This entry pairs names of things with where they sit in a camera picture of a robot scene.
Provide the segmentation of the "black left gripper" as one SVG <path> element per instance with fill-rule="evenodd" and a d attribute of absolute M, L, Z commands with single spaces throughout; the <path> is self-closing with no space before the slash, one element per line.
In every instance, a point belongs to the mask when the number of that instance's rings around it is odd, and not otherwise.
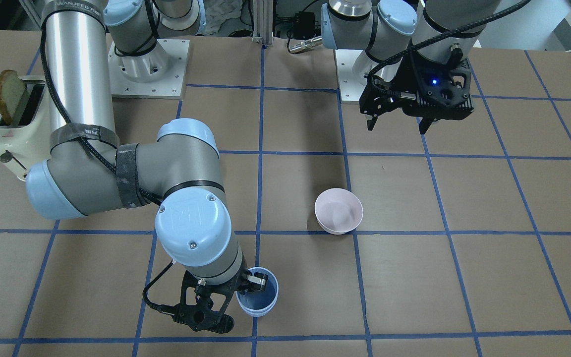
<path fill-rule="evenodd" d="M 463 120 L 474 111 L 470 95 L 471 72 L 463 50 L 451 50 L 443 64 L 419 53 L 405 55 L 389 83 L 374 77 L 359 100 L 367 115 L 367 130 L 373 131 L 378 117 L 401 108 L 405 115 L 420 117 L 418 128 L 425 135 L 435 120 Z"/>

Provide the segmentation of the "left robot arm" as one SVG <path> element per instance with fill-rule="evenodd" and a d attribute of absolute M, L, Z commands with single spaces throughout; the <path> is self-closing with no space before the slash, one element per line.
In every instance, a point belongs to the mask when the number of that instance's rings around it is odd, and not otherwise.
<path fill-rule="evenodd" d="M 474 111 L 468 55 L 484 27 L 463 30 L 367 76 L 388 58 L 427 39 L 496 12 L 498 0 L 329 0 L 321 8 L 324 47 L 358 50 L 352 73 L 364 86 L 360 112 L 372 130 L 378 117 L 400 108 L 420 117 L 425 134 L 438 120 L 462 120 Z"/>

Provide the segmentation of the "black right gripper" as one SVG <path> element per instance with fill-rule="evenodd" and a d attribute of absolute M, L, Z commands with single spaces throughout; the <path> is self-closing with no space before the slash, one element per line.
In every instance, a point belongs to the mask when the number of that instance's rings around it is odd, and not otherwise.
<path fill-rule="evenodd" d="M 195 276 L 185 272 L 181 285 L 180 302 L 172 308 L 172 320 L 184 324 L 193 331 L 228 333 L 234 319 L 225 314 L 233 294 L 245 289 L 247 292 L 264 292 L 267 274 L 251 274 L 240 270 L 236 275 L 219 285 L 200 285 Z"/>

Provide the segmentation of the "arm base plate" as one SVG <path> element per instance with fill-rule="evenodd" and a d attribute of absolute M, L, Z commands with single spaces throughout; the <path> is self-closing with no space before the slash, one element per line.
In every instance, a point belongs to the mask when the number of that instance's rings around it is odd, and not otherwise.
<path fill-rule="evenodd" d="M 159 39 L 151 52 L 120 57 L 111 44 L 108 54 L 114 98 L 181 99 L 190 52 L 188 39 Z"/>
<path fill-rule="evenodd" d="M 364 50 L 335 50 L 336 74 L 341 103 L 358 104 L 366 76 L 378 65 Z"/>

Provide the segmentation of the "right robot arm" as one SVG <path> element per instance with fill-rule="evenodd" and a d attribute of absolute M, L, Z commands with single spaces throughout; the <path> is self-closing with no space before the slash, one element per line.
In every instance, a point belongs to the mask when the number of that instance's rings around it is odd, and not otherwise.
<path fill-rule="evenodd" d="M 200 33 L 201 0 L 50 0 L 42 13 L 40 55 L 52 100 L 50 158 L 26 177 L 41 216 L 63 220 L 156 203 L 156 234 L 173 263 L 184 266 L 180 301 L 143 300 L 194 331 L 226 334 L 235 293 L 264 292 L 268 277 L 247 269 L 227 208 L 220 152 L 212 131 L 190 118 L 163 125 L 152 144 L 120 145 L 105 36 L 127 77 L 165 75 L 163 36 Z"/>

